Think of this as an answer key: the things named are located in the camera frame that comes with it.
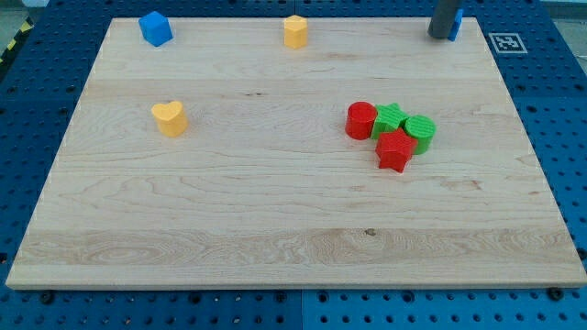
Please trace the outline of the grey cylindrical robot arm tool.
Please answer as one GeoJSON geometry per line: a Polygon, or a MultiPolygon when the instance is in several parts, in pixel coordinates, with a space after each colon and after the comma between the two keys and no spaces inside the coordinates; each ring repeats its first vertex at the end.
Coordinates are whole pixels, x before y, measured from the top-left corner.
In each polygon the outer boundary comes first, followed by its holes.
{"type": "Polygon", "coordinates": [[[461,5],[462,0],[438,0],[428,25],[428,35],[433,39],[447,39],[461,5]]]}

